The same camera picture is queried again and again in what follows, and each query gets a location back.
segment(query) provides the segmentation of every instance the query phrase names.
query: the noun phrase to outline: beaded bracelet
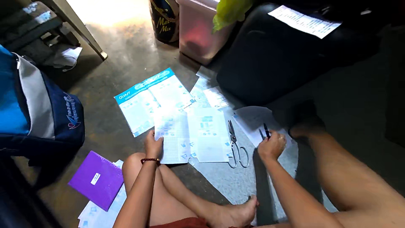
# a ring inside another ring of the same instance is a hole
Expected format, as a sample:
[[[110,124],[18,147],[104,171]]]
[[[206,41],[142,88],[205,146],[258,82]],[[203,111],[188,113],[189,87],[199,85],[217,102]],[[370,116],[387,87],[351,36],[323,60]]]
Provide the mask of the beaded bracelet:
[[[158,165],[160,164],[160,159],[159,158],[142,158],[141,159],[142,165],[143,165],[143,162],[145,162],[145,161],[157,161]]]

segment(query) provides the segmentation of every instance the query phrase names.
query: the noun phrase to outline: blue backpack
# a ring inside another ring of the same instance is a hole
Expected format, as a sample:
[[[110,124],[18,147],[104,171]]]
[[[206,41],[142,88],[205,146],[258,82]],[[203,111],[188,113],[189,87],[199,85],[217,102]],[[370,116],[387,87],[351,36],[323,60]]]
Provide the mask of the blue backpack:
[[[0,156],[65,153],[83,142],[79,99],[0,45]]]

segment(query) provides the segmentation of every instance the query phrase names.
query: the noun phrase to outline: concrete floor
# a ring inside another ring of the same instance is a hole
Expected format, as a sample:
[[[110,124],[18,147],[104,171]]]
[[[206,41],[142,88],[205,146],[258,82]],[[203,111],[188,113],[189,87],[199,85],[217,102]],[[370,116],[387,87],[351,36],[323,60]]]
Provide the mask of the concrete floor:
[[[195,73],[199,65],[180,56],[178,48],[155,40],[147,0],[114,3],[69,0],[69,3],[109,55],[102,62],[80,40],[83,52],[77,66],[52,77],[62,89],[77,95],[83,103],[86,137],[83,147],[62,175],[56,182],[38,190],[38,195],[62,227],[73,228],[77,227],[77,216],[88,199],[67,183],[89,151],[117,161],[144,148],[145,134],[133,138],[113,96],[168,67],[190,91],[198,79]],[[384,138],[385,84],[389,74],[387,55],[390,54],[387,42],[385,38],[378,55],[354,66],[334,69],[268,107],[283,123],[283,110],[292,102],[313,97],[320,116],[337,140],[404,194],[401,170],[405,149]],[[34,184],[40,170],[28,167],[24,158],[15,160],[28,181]],[[176,166],[173,171],[194,193],[216,203],[228,203],[191,165]],[[302,178],[309,188],[316,185],[313,170],[308,169]]]

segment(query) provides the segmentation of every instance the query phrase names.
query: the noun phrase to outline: red shorts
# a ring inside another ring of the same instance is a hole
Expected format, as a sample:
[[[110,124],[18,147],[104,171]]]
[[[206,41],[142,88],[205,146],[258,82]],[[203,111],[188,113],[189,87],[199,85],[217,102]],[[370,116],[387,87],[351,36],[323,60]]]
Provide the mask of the red shorts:
[[[202,218],[185,218],[168,224],[151,226],[150,228],[209,228],[207,221]]]

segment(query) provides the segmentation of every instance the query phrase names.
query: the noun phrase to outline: leg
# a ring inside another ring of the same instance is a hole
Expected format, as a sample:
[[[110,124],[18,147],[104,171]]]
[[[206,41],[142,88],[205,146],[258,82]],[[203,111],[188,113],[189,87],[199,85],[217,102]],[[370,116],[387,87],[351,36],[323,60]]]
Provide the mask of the leg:
[[[330,134],[308,124],[293,127],[290,134],[305,137],[314,150],[321,186],[344,211],[335,215],[345,227],[405,226],[405,199]]]
[[[161,165],[159,170],[167,191],[196,215],[206,219],[210,227],[244,227],[253,220],[256,196],[245,204],[220,206],[192,193],[167,166]]]
[[[131,190],[132,185],[141,170],[141,159],[144,153],[135,153],[126,159],[122,166],[125,190]],[[197,217],[190,209],[171,196],[163,185],[160,170],[156,170],[155,184],[153,186],[152,207],[150,212],[150,226],[163,225],[181,219]]]
[[[126,191],[129,192],[141,170],[144,153],[128,157],[122,167]],[[150,226],[167,224],[188,217],[202,217],[212,228],[243,227],[250,224],[256,211],[256,196],[242,205],[220,206],[194,195],[165,165],[156,170]]]

